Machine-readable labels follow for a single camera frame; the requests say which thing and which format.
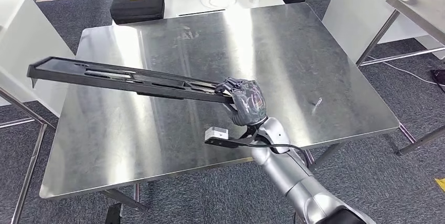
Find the white cable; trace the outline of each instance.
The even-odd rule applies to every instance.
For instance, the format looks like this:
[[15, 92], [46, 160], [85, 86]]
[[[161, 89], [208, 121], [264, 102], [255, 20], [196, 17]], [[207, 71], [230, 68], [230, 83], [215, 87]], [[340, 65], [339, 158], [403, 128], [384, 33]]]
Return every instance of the white cable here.
[[385, 65], [388, 65], [388, 66], [390, 66], [390, 67], [392, 67], [392, 68], [394, 68], [394, 69], [397, 69], [397, 70], [399, 70], [399, 71], [402, 71], [402, 72], [404, 72], [404, 73], [410, 74], [410, 75], [416, 77], [417, 79], [419, 79], [419, 80], [421, 80], [421, 81], [423, 81], [423, 82], [426, 82], [426, 83], [433, 84], [433, 85], [436, 85], [436, 86], [437, 86], [437, 83], [432, 82], [432, 81], [427, 81], [427, 80], [425, 80], [425, 79], [422, 79], [421, 77], [418, 77], [417, 75], [415, 75], [415, 74], [413, 74], [413, 73], [411, 73], [411, 72], [408, 72], [408, 71], [406, 71], [406, 70], [404, 70], [404, 69], [396, 68], [396, 67], [394, 67], [393, 65], [391, 65], [391, 64], [389, 64], [389, 63], [386, 63], [386, 62], [382, 62], [382, 63], [385, 64]]

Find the black glove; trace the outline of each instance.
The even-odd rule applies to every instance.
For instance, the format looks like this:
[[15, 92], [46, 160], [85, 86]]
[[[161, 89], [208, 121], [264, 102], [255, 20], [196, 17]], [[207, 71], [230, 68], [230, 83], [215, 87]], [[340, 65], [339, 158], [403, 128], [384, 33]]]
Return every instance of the black glove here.
[[232, 110], [232, 121], [239, 126], [254, 125], [266, 117], [266, 101], [256, 81], [227, 78], [216, 86], [216, 92], [232, 95], [237, 110]]

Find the gray carpet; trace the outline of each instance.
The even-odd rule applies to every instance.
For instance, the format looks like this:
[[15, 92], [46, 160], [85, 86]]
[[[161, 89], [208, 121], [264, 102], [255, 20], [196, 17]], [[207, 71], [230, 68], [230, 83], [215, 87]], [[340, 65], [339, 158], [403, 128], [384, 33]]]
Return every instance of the gray carpet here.
[[[308, 3], [321, 17], [329, 1]], [[83, 29], [111, 24], [110, 3], [111, 0], [66, 0], [38, 5], [75, 51]], [[371, 56], [380, 58], [419, 49], [422, 46], [409, 39], [379, 45]], [[429, 79], [429, 69], [443, 68], [443, 62], [432, 55], [392, 64], [424, 79]], [[414, 136], [445, 124], [445, 94], [436, 86], [386, 65], [367, 66], [362, 71]], [[30, 106], [57, 122], [40, 104], [32, 102]], [[22, 117], [10, 106], [0, 107], [0, 122]], [[29, 123], [0, 130], [0, 223], [10, 222], [38, 129], [37, 123]], [[53, 136], [49, 131], [45, 137], [22, 223], [103, 223], [113, 201], [101, 194], [55, 201], [39, 198]], [[332, 193], [368, 213], [377, 223], [444, 223], [445, 193], [433, 178], [445, 177], [445, 143], [441, 139], [402, 157], [393, 154], [394, 146], [407, 143], [398, 132], [349, 143], [315, 175]], [[131, 195], [131, 187], [121, 189]], [[149, 211], [141, 213], [126, 207], [123, 223], [292, 222], [292, 207], [253, 163], [158, 180], [143, 184], [141, 191], [141, 200]]]

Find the black case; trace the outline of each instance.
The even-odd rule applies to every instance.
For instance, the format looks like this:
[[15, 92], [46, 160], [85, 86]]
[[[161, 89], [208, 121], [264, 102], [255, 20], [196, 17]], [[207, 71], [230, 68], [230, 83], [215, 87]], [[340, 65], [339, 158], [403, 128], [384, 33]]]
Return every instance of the black case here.
[[118, 25], [164, 18], [164, 0], [113, 0], [110, 14]]

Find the robotic hand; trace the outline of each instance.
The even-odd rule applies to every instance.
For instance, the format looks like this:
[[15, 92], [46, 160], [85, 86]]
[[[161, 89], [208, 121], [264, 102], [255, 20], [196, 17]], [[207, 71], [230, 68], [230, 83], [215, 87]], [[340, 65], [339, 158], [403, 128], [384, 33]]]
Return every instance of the robotic hand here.
[[215, 91], [232, 95], [236, 109], [227, 106], [236, 125], [257, 129], [257, 135], [253, 138], [255, 140], [248, 146], [280, 145], [253, 148], [252, 156], [305, 223], [375, 223], [369, 216], [354, 210], [326, 190], [305, 166], [295, 149], [283, 146], [290, 145], [290, 139], [277, 119], [267, 117], [266, 102], [255, 81], [227, 78]]

